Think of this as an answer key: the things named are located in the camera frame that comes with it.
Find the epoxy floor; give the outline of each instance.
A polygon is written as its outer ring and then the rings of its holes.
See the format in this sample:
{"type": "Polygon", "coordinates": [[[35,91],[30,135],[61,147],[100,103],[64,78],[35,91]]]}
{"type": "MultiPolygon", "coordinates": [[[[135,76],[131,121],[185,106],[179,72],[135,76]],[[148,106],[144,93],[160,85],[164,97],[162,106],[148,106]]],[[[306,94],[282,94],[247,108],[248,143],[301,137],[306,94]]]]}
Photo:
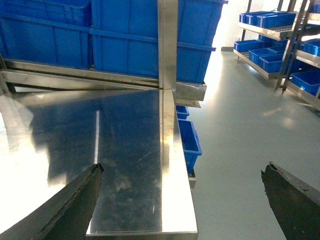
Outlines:
{"type": "Polygon", "coordinates": [[[272,161],[320,190],[320,114],[274,91],[233,52],[214,52],[200,108],[189,107],[203,154],[194,170],[198,240],[285,240],[265,195],[272,161]]]}

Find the stainless steel tabletop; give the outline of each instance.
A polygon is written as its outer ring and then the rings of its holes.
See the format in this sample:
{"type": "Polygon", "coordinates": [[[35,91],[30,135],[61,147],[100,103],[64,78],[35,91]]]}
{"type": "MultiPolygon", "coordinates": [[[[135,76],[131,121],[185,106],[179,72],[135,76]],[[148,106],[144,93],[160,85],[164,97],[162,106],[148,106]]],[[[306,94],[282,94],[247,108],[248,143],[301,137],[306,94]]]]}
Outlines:
{"type": "Polygon", "coordinates": [[[0,96],[0,233],[93,163],[88,239],[197,239],[171,90],[0,96]]]}

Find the blue plastic bin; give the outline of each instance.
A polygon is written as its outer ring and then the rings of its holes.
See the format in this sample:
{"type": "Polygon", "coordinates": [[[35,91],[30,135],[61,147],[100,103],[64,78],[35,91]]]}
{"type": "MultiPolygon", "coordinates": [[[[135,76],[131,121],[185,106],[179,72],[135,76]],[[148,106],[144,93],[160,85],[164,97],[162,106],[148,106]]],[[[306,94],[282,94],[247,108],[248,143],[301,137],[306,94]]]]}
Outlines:
{"type": "Polygon", "coordinates": [[[263,35],[258,35],[258,39],[262,42],[266,42],[266,43],[271,43],[274,40],[272,38],[269,38],[267,36],[263,36],[263,35]]]}
{"type": "Polygon", "coordinates": [[[197,157],[202,155],[199,138],[192,121],[179,119],[183,152],[188,174],[191,174],[197,157]]]}
{"type": "Polygon", "coordinates": [[[177,105],[177,106],[175,107],[175,109],[176,109],[176,115],[177,115],[178,119],[184,119],[184,120],[186,120],[187,117],[190,115],[187,106],[177,105]]]}
{"type": "Polygon", "coordinates": [[[320,56],[320,39],[312,40],[304,43],[304,51],[313,54],[316,56],[320,56]]]}
{"type": "MultiPolygon", "coordinates": [[[[225,0],[179,0],[178,42],[211,46],[225,0]]],[[[157,0],[92,0],[96,30],[158,38],[157,0]]]]}
{"type": "MultiPolygon", "coordinates": [[[[269,56],[260,57],[261,63],[260,67],[265,70],[267,73],[278,73],[280,71],[282,65],[283,54],[275,54],[269,56]]],[[[295,60],[292,67],[291,73],[299,70],[301,66],[301,61],[295,60]]]]}
{"type": "Polygon", "coordinates": [[[273,47],[268,47],[268,49],[275,52],[276,54],[283,54],[283,53],[285,53],[286,46],[285,45],[273,46],[273,47]]]}
{"type": "MultiPolygon", "coordinates": [[[[91,29],[94,68],[99,71],[159,77],[158,39],[91,29]]],[[[190,43],[177,43],[177,80],[203,83],[212,51],[190,43]]]]}
{"type": "Polygon", "coordinates": [[[292,83],[315,96],[320,87],[320,70],[294,73],[292,83]]]}
{"type": "Polygon", "coordinates": [[[181,82],[203,84],[214,47],[177,43],[176,79],[181,82]]]}
{"type": "Polygon", "coordinates": [[[262,42],[262,48],[263,48],[263,49],[272,47],[272,45],[273,45],[272,41],[261,41],[261,42],[262,42]]]}
{"type": "Polygon", "coordinates": [[[289,26],[294,23],[296,14],[296,12],[281,12],[258,16],[258,26],[265,29],[289,26]]]}
{"type": "Polygon", "coordinates": [[[274,55],[274,54],[275,52],[272,50],[269,50],[268,48],[253,49],[253,50],[249,50],[249,60],[260,66],[260,63],[261,63],[260,57],[274,55]]]}
{"type": "Polygon", "coordinates": [[[310,8],[310,13],[320,14],[320,2],[315,2],[310,8]]]}
{"type": "Polygon", "coordinates": [[[179,0],[178,42],[212,46],[226,0],[179,0]]]}
{"type": "Polygon", "coordinates": [[[88,28],[0,12],[0,52],[6,59],[88,69],[88,28]]]}
{"type": "Polygon", "coordinates": [[[88,27],[91,0],[0,0],[0,12],[88,27]]]}
{"type": "Polygon", "coordinates": [[[267,13],[267,11],[244,12],[239,14],[239,22],[249,24],[249,16],[267,13]]]}
{"type": "Polygon", "coordinates": [[[273,40],[273,47],[281,47],[281,46],[287,46],[288,40],[282,40],[282,41],[277,41],[273,40]]]}
{"type": "Polygon", "coordinates": [[[239,53],[248,52],[252,49],[261,49],[262,47],[263,43],[258,40],[244,40],[234,42],[234,49],[239,53]]]}
{"type": "Polygon", "coordinates": [[[275,13],[278,13],[277,11],[265,11],[265,12],[251,12],[248,13],[245,17],[247,18],[247,22],[250,25],[258,26],[258,17],[259,16],[267,16],[267,15],[273,15],[275,13]]]}

